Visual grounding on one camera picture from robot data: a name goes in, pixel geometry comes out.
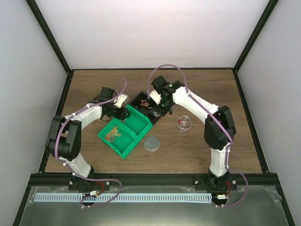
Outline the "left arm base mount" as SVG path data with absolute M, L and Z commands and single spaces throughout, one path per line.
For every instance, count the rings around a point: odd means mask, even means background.
M 89 181 L 76 176 L 72 176 L 69 182 L 68 189 L 70 191 L 90 192 L 93 190 L 108 191 L 110 184 L 99 181 Z

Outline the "metal scoop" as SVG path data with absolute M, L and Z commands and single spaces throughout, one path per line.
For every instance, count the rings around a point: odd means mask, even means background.
M 160 114 L 155 109 L 151 109 L 150 114 L 153 115 L 154 117 L 160 117 Z

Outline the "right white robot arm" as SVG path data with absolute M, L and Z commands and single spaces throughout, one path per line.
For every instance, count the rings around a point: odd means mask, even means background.
M 147 95 L 154 104 L 154 112 L 159 116 L 171 113 L 174 105 L 179 105 L 195 115 L 205 126 L 204 139 L 211 149 L 209 184 L 219 190 L 229 176 L 229 153 L 237 132 L 231 110 L 219 107 L 194 94 L 184 83 L 176 80 L 167 82 L 163 76 L 148 81 Z

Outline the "green bin with lollipop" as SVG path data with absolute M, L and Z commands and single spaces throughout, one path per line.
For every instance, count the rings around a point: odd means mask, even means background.
M 139 143 L 153 125 L 149 118 L 138 109 L 131 105 L 126 105 L 125 108 L 128 110 L 128 113 L 130 113 L 130 116 L 124 121 L 121 121 L 121 123 L 135 135 L 135 140 Z

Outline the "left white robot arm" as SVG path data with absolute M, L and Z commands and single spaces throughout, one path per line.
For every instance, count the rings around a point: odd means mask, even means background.
M 90 173 L 92 167 L 80 153 L 82 130 L 104 116 L 125 120 L 130 112 L 123 106 L 128 95 L 107 87 L 83 108 L 67 116 L 55 116 L 52 119 L 45 149 L 64 166 L 70 168 L 73 175 L 80 177 L 79 184 L 85 190 L 91 190 L 96 185 L 96 178 Z

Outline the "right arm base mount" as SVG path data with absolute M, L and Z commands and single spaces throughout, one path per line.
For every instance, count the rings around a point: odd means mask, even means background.
M 193 184 L 198 190 L 213 191 L 226 191 L 230 186 L 230 190 L 237 190 L 237 186 L 232 183 L 233 176 L 229 173 L 221 177 L 216 177 L 211 173 L 196 174 L 193 177 Z

